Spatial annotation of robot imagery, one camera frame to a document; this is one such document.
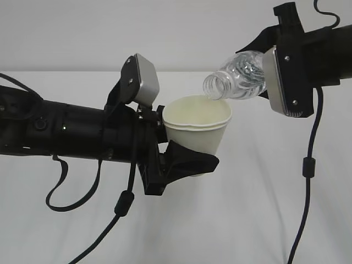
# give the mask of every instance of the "bottle mouth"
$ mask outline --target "bottle mouth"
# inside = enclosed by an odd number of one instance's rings
[[[231,82],[229,76],[222,71],[208,75],[203,82],[204,93],[213,100],[225,99],[230,92]]]

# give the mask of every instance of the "white backdrop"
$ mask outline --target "white backdrop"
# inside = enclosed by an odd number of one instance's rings
[[[43,98],[102,108],[119,79],[114,72],[9,73]],[[159,73],[156,104],[201,93],[207,73]],[[325,88],[325,107],[313,156],[311,210],[295,264],[352,261],[352,82]],[[93,263],[283,264],[304,207],[301,176],[314,118],[291,119],[262,98],[229,101],[234,117],[217,156],[216,171],[144,196],[136,175],[135,202],[101,245]],[[91,186],[97,162],[67,158],[66,182],[53,204],[67,205]],[[113,217],[129,165],[104,162],[95,196],[73,212],[57,213],[45,197],[60,166],[49,157],[0,158],[0,263],[64,264],[85,250]]]
[[[136,52],[158,71],[214,70],[290,0],[1,0],[0,70],[120,70]],[[334,18],[296,0],[306,31]],[[319,0],[352,24],[351,0]]]

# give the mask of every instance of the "plastic water bottle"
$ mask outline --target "plastic water bottle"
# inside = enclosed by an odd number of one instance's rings
[[[263,53],[257,51],[232,56],[204,80],[204,93],[213,100],[248,99],[261,94],[266,90],[262,58]]]

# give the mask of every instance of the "white paper cup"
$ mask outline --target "white paper cup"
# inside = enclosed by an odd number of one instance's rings
[[[213,101],[203,95],[183,97],[163,111],[169,141],[212,155],[216,154],[231,117],[226,101]]]

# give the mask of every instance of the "cup rim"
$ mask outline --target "cup rim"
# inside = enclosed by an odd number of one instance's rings
[[[205,96],[205,95],[191,95],[191,96],[185,96],[185,97],[182,97],[182,98],[187,98],[187,97],[197,97],[197,96]],[[223,121],[219,121],[219,122],[216,122],[216,123],[211,123],[211,124],[205,124],[205,125],[201,125],[201,124],[182,124],[182,123],[173,123],[173,122],[168,122],[168,121],[165,121],[165,118],[164,118],[164,115],[163,115],[163,122],[164,124],[168,124],[168,125],[171,125],[173,127],[177,127],[179,128],[178,130],[182,130],[181,128],[182,127],[192,127],[192,128],[210,128],[210,127],[216,127],[216,126],[220,126],[220,125],[227,125],[229,123],[229,121],[231,120],[232,118],[232,115],[233,115],[233,111],[232,111],[232,108],[230,107],[230,105],[225,101],[225,100],[221,100],[223,101],[226,106],[228,107],[228,109],[230,110],[230,115],[227,119],[223,120]],[[167,106],[165,106],[163,112],[166,111],[166,109],[170,106],[171,104],[168,104]]]
[[[220,128],[226,127],[228,123],[223,123],[219,125],[213,125],[213,126],[203,126],[203,127],[194,127],[194,126],[177,126],[177,125],[172,125],[168,123],[164,123],[164,126],[173,130],[179,130],[179,131],[190,131],[190,132],[202,132],[202,131],[213,131],[213,130],[218,130]]]

